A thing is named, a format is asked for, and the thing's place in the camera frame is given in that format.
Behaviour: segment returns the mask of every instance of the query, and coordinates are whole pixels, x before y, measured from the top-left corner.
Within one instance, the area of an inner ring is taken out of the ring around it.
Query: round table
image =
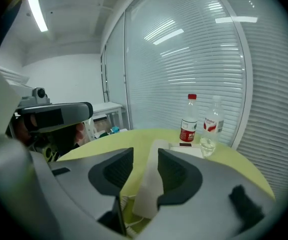
[[[59,160],[84,158],[113,150],[133,147],[133,170],[121,191],[122,195],[131,196],[135,195],[139,189],[152,143],[155,140],[166,140],[170,143],[178,143],[179,133],[180,130],[173,129],[137,129],[120,132],[89,142],[70,151]],[[199,135],[196,134],[193,142],[198,143],[199,138]],[[246,157],[237,151],[219,143],[215,152],[207,159],[234,168],[274,198],[273,191],[264,176]]]

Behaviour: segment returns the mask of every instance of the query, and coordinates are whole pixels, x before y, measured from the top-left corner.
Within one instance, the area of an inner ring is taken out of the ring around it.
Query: clear water bottle
[[[196,94],[188,95],[188,104],[185,110],[185,115],[182,119],[180,129],[180,140],[182,142],[192,142],[195,137],[195,131],[197,126],[197,109],[196,109]]]
[[[221,105],[220,96],[213,96],[213,104],[206,112],[204,121],[204,132],[200,138],[200,147],[204,157],[213,154],[219,134],[223,129],[224,110]]]

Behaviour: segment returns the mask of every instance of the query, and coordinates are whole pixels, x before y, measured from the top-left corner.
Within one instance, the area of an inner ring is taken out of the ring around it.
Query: red and white label
[[[205,117],[204,129],[210,133],[220,133],[223,129],[224,120],[214,121]]]
[[[180,130],[179,138],[184,142],[192,142],[195,137],[196,126],[197,126],[197,121],[188,122],[188,121],[182,120],[182,126]]]

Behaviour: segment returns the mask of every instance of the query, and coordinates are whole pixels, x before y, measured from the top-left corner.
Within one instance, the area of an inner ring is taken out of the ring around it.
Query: white table
[[[123,105],[113,103],[113,102],[94,104],[93,105],[93,111],[94,111],[93,115],[97,116],[100,114],[109,114],[109,113],[117,112],[118,113],[118,119],[119,119],[119,127],[120,127],[120,129],[123,129],[124,123],[123,123],[123,117],[122,117],[122,107],[123,107]]]

